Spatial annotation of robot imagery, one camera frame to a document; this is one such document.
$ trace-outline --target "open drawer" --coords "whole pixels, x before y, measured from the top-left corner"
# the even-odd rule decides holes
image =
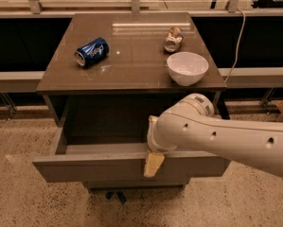
[[[143,176],[149,115],[181,94],[84,95],[67,99],[49,156],[33,164],[49,183],[83,182],[88,189],[184,187],[191,177],[221,176],[228,161],[183,148],[166,156],[153,178]]]

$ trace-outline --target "brown tabletop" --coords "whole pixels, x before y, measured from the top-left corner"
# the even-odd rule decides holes
[[[197,53],[209,70],[198,83],[183,87],[168,74],[164,39],[172,26],[185,37],[179,51]],[[74,52],[97,37],[110,47],[107,57],[86,68]],[[226,88],[188,13],[76,14],[48,65],[37,92],[43,95],[92,94],[102,91],[221,91]]]

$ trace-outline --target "silver can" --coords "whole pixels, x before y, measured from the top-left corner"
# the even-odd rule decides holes
[[[170,53],[178,51],[184,37],[185,34],[180,27],[172,27],[164,40],[165,50]]]

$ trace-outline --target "soda can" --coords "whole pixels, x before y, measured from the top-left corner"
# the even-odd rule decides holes
[[[165,50],[170,53],[178,51],[184,37],[185,34],[180,27],[172,27],[164,40]]]
[[[76,62],[80,66],[96,63],[103,59],[110,51],[109,45],[101,37],[78,48],[74,53]]]

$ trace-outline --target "white bowl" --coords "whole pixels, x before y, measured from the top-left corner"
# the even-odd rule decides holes
[[[195,84],[208,70],[208,62],[202,56],[191,52],[178,52],[168,57],[168,72],[181,86]]]

